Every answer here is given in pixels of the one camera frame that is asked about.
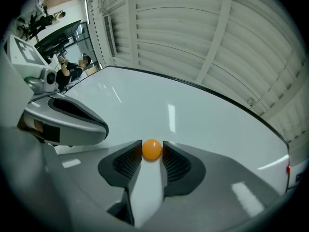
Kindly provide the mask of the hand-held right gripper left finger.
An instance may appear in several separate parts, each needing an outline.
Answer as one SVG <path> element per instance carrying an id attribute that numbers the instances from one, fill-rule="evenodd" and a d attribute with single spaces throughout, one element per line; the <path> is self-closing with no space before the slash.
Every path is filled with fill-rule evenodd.
<path id="1" fill-rule="evenodd" d="M 106 214 L 134 226 L 130 195 L 142 160 L 142 141 L 59 156 L 69 177 Z"/>

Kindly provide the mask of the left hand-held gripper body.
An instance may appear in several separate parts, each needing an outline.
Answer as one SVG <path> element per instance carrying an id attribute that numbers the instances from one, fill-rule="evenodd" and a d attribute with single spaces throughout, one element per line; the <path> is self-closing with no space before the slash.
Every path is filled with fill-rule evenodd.
<path id="1" fill-rule="evenodd" d="M 34 46 L 17 36 L 10 36 L 6 42 L 6 53 L 34 95 L 58 91 L 56 72 Z"/>

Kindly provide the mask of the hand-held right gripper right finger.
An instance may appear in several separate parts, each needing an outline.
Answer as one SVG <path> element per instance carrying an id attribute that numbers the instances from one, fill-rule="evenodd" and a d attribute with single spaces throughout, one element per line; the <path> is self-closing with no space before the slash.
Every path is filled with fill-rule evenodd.
<path id="1" fill-rule="evenodd" d="M 204 149 L 165 141 L 163 202 L 150 232 L 222 232 L 263 212 L 284 193 L 284 170 L 249 169 Z"/>

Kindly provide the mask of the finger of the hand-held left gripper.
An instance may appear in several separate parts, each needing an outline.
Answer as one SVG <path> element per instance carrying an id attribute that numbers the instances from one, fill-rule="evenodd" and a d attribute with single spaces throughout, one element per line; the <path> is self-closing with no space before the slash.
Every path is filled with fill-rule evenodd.
<path id="1" fill-rule="evenodd" d="M 101 119 L 90 110 L 86 111 Z M 39 131 L 36 135 L 52 145 L 95 145 L 105 140 L 109 134 L 109 127 L 64 115 L 51 109 L 47 102 L 40 107 L 28 104 L 24 114 L 42 123 L 42 132 Z"/>
<path id="2" fill-rule="evenodd" d="M 108 127 L 105 121 L 95 117 L 94 115 L 90 114 L 88 111 L 86 111 L 81 106 L 78 106 L 77 104 L 73 103 L 72 101 L 68 101 L 66 99 L 60 99 L 60 98 L 50 98 L 47 102 L 48 106 L 64 115 L 89 122 L 92 124 L 96 124 L 102 127 Z"/>

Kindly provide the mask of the orange round magnet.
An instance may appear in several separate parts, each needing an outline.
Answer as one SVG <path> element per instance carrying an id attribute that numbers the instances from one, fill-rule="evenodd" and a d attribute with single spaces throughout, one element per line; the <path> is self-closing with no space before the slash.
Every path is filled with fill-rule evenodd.
<path id="1" fill-rule="evenodd" d="M 160 158 L 162 145 L 155 139 L 146 140 L 142 145 L 142 155 L 146 160 L 154 161 Z"/>

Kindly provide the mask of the large black display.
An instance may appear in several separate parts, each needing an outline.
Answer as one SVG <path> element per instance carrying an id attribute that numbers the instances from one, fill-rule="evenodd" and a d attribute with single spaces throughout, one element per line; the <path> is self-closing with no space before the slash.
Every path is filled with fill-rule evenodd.
<path id="1" fill-rule="evenodd" d="M 75 21 L 54 31 L 36 43 L 34 47 L 42 57 L 57 54 L 69 42 L 69 38 L 74 35 L 80 22 L 81 20 Z"/>

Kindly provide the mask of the white air vent unit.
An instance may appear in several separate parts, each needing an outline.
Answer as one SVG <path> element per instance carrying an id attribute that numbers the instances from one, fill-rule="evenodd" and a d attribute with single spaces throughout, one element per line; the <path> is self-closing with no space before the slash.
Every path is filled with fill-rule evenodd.
<path id="1" fill-rule="evenodd" d="M 103 22 L 104 22 L 105 34 L 106 34 L 107 42 L 110 48 L 111 56 L 116 57 L 117 51 L 116 51 L 116 46 L 115 46 L 115 41 L 114 41 L 114 35 L 113 35 L 112 22 L 111 22 L 110 15 L 105 15 L 103 17 Z"/>

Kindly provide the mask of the black-framed whiteboard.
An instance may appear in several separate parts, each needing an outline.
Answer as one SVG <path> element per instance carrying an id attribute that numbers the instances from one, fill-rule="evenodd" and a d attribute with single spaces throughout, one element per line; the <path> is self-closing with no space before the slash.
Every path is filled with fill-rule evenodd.
<path id="1" fill-rule="evenodd" d="M 286 194 L 287 143 L 255 113 L 219 93 L 156 73 L 107 67 L 75 84 L 66 95 L 107 122 L 109 135 L 103 148 L 155 139 L 162 147 L 168 141 L 222 154 L 249 169 L 282 167 L 280 197 Z M 167 179 L 162 155 L 163 151 L 154 161 L 142 155 L 130 195 L 136 228 L 145 229 L 163 202 Z"/>

